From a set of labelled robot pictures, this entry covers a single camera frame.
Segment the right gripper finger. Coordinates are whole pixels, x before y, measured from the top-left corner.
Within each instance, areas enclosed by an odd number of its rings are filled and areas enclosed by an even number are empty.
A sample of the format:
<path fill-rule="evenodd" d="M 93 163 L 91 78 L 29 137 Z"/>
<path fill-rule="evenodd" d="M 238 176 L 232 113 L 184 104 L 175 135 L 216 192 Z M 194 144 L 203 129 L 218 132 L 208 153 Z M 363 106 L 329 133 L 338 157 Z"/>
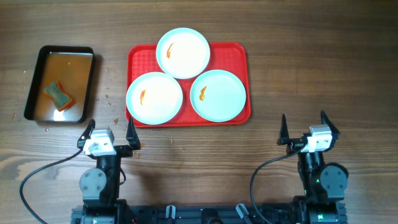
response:
<path fill-rule="evenodd" d="M 285 114 L 282 115 L 281 127 L 279 132 L 279 140 L 289 140 L 289 130 L 287 127 L 287 120 Z"/>
<path fill-rule="evenodd" d="M 340 135 L 340 131 L 336 128 L 336 126 L 329 120 L 324 110 L 321 110 L 321 122 L 322 124 L 327 124 L 331 130 L 332 136 L 338 137 Z"/>

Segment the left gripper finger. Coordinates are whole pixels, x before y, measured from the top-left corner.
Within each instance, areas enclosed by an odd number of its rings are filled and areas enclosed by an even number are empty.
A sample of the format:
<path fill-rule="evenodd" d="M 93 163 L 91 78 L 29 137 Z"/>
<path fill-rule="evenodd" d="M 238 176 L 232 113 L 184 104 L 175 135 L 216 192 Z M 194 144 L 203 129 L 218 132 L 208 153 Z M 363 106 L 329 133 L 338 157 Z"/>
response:
<path fill-rule="evenodd" d="M 95 120 L 91 119 L 86 129 L 84 130 L 83 134 L 80 136 L 80 141 L 86 141 L 87 139 L 89 139 L 91 132 L 94 130 L 94 128 L 95 128 Z"/>
<path fill-rule="evenodd" d="M 129 118 L 127 131 L 126 131 L 126 140 L 128 141 L 129 147 L 131 147 L 132 149 L 141 148 L 141 142 L 138 138 L 138 135 L 134 127 L 133 117 Z"/>

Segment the orange green sponge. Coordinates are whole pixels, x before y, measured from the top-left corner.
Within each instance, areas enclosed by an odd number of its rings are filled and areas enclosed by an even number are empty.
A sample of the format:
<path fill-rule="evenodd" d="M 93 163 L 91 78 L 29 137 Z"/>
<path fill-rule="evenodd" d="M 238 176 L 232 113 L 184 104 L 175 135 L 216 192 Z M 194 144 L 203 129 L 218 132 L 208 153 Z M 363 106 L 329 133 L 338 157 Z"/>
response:
<path fill-rule="evenodd" d="M 73 97 L 63 89 L 58 81 L 52 82 L 46 86 L 43 93 L 53 101 L 59 112 L 68 110 L 75 104 Z"/>

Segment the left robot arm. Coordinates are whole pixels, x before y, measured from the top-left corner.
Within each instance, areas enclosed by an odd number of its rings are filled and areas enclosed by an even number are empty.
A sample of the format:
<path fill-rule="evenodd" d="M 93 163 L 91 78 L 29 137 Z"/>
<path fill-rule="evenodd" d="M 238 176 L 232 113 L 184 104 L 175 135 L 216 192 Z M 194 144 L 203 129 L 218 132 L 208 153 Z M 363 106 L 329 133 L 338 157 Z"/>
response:
<path fill-rule="evenodd" d="M 98 129 L 91 120 L 80 136 L 77 147 L 96 161 L 96 167 L 87 170 L 80 178 L 83 207 L 72 211 L 71 224 L 128 224 L 135 222 L 134 212 L 125 199 L 119 198 L 123 184 L 121 159 L 132 157 L 141 148 L 133 119 L 126 132 L 127 145 L 115 146 L 110 128 Z"/>

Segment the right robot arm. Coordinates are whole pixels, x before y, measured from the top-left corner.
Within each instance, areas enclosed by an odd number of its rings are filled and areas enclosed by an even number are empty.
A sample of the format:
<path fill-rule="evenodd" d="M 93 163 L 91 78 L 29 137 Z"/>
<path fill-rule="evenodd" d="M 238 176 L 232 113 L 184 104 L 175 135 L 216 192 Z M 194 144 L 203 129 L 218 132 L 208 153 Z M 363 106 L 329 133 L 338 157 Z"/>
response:
<path fill-rule="evenodd" d="M 287 223 L 348 222 L 345 189 L 348 185 L 347 168 L 336 162 L 326 163 L 323 154 L 334 148 L 339 130 L 324 111 L 321 123 L 309 127 L 309 132 L 299 138 L 290 138 L 287 120 L 282 116 L 278 145 L 286 145 L 288 156 L 298 156 L 297 169 L 303 184 L 304 195 L 295 196 L 289 208 Z"/>

